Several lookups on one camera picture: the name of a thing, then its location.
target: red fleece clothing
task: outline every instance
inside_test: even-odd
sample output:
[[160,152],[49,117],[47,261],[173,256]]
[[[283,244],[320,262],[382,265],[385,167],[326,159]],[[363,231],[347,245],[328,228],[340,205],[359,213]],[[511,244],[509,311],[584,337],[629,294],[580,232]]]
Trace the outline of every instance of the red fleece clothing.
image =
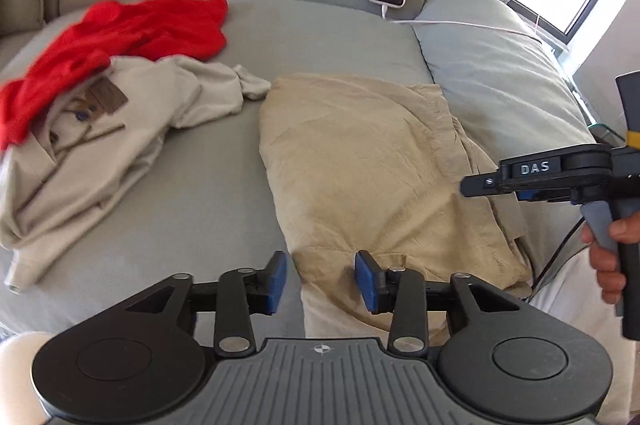
[[0,90],[0,149],[21,144],[31,121],[62,92],[108,67],[111,56],[208,60],[225,47],[226,0],[101,1]]

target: yellow stripe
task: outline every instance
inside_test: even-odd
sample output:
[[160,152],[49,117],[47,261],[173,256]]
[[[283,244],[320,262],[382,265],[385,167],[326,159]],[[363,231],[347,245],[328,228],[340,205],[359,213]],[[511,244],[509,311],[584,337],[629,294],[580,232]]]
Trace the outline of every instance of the yellow stripe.
[[629,147],[640,150],[640,132],[626,131],[626,144]]

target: person's right hand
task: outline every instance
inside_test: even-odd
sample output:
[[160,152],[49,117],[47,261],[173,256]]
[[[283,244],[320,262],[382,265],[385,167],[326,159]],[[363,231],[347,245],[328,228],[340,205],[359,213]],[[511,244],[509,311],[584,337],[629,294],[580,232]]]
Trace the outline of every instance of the person's right hand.
[[[614,221],[609,226],[609,235],[619,243],[633,244],[640,241],[640,212],[626,219]],[[591,266],[597,271],[598,284],[602,288],[602,300],[607,304],[617,304],[626,284],[625,276],[618,272],[618,257],[596,243],[588,225],[582,227],[582,240],[591,245],[589,258]]]

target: white pants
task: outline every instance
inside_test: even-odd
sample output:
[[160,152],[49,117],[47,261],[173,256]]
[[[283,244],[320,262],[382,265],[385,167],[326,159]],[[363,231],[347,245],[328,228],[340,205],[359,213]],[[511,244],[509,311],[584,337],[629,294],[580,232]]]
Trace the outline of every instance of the white pants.
[[[631,403],[635,342],[620,335],[620,319],[600,300],[587,251],[568,261],[533,306],[588,333],[604,346],[614,365],[614,379],[598,420],[626,425]],[[49,340],[48,333],[25,333],[0,345],[0,424],[41,425],[47,420],[31,385],[31,363]]]

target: wall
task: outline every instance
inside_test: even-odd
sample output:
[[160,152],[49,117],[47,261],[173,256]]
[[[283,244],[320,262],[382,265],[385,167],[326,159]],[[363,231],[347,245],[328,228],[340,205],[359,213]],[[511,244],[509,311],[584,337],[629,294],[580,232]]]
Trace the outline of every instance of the wall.
[[619,134],[626,132],[618,75],[640,70],[640,0],[626,0],[599,43],[574,73],[575,84],[598,118]]

